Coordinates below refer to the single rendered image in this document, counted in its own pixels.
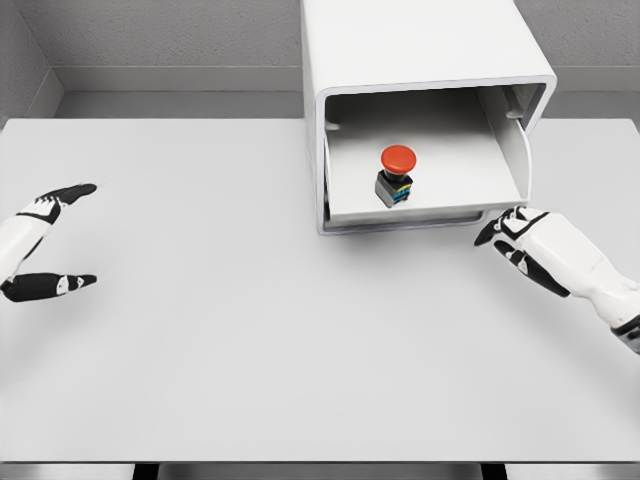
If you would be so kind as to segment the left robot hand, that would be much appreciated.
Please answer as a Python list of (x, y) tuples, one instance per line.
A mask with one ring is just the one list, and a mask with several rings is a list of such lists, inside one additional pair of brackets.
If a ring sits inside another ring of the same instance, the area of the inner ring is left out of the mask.
[(0, 294), (14, 303), (46, 300), (97, 282), (92, 274), (20, 274), (22, 263), (42, 243), (62, 211), (97, 190), (93, 183), (47, 192), (0, 223)]

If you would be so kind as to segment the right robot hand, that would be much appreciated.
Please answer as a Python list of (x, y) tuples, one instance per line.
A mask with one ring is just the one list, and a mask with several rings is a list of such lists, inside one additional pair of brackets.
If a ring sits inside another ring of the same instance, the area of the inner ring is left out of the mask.
[(527, 278), (553, 293), (593, 298), (638, 289), (564, 215), (517, 206), (487, 223), (474, 244), (495, 249)]

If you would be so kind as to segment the white sliding cabinet drawer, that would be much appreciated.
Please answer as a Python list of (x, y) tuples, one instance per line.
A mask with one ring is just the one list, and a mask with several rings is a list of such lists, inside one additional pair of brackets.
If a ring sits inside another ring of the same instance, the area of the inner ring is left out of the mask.
[[(375, 193), (382, 151), (412, 149), (409, 198), (387, 207)], [(343, 123), (326, 141), (329, 220), (334, 225), (464, 221), (528, 202), (531, 149), (515, 120)]]

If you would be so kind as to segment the red mushroom-button load switch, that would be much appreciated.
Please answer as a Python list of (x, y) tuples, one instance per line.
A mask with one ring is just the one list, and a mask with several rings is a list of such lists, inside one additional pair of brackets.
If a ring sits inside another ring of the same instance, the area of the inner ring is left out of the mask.
[(413, 180), (409, 173), (417, 163), (415, 152), (404, 145), (391, 145), (381, 153), (382, 169), (375, 182), (375, 193), (387, 208), (406, 201)]

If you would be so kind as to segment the white tabletop storage cabinet shell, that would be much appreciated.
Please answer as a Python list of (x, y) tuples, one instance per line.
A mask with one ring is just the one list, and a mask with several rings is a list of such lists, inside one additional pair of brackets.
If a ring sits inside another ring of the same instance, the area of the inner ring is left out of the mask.
[(514, 0), (300, 0), (307, 151), (323, 234), (479, 222), (334, 225), (326, 141), (343, 123), (485, 118), (536, 126), (556, 75)]

